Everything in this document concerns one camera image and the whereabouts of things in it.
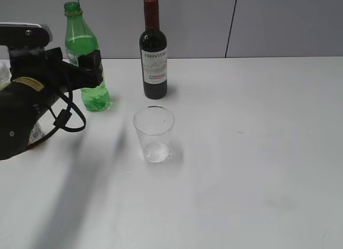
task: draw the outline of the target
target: bottle cap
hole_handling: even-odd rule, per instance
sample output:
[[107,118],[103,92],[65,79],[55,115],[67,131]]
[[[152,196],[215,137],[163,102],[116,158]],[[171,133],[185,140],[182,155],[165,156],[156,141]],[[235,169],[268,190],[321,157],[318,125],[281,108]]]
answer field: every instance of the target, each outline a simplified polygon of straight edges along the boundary
[[144,12],[145,13],[159,12],[159,0],[144,0]]
[[82,14],[80,4],[78,2],[66,2],[64,4],[64,15],[67,17],[74,17]]

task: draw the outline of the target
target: white table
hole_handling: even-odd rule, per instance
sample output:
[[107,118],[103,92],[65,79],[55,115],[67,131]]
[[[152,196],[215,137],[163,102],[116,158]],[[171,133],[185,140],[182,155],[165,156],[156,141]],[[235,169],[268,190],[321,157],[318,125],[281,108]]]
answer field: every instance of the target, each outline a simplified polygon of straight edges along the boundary
[[[342,249],[342,62],[172,59],[154,101],[139,60],[103,60],[112,110],[0,163],[0,248]],[[153,104],[176,118],[163,164],[132,124]]]

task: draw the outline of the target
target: black cable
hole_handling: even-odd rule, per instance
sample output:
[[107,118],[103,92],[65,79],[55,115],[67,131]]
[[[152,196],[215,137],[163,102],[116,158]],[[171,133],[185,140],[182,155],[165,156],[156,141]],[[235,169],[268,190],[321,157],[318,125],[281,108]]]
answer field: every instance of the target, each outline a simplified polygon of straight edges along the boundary
[[227,44],[226,44],[225,58],[227,56],[227,50],[229,49],[229,42],[230,42],[230,38],[231,38],[232,25],[234,23],[234,18],[235,18],[235,13],[236,13],[236,6],[237,6],[237,0],[235,0],[234,12],[232,13],[229,37],[227,38]]
[[[64,110],[67,114],[70,113],[70,110],[73,109],[76,114],[81,118],[81,120],[83,121],[83,126],[78,127],[78,128],[70,128],[70,127],[66,127],[64,126],[55,126],[48,134],[46,134],[44,137],[42,137],[41,139],[37,140],[36,142],[26,146],[26,150],[29,150],[43,142],[45,142],[47,139],[49,139],[52,135],[54,135],[59,129],[63,129],[67,132],[79,132],[85,129],[86,127],[86,117],[83,115],[83,113],[80,111],[80,109],[73,103],[73,92],[72,92],[72,85],[71,82],[68,78],[67,73],[64,70],[62,71],[62,77],[66,82],[67,85],[67,89],[68,89],[68,97],[65,96],[63,93],[61,93],[61,91],[59,91],[59,89],[57,90],[58,95],[61,97],[61,99],[67,104],[67,108]],[[47,107],[49,109],[49,111],[51,112],[52,116],[55,118],[55,120],[58,120],[58,117],[56,117],[56,115],[54,114],[53,110],[51,107],[48,107],[45,105],[45,107]]]

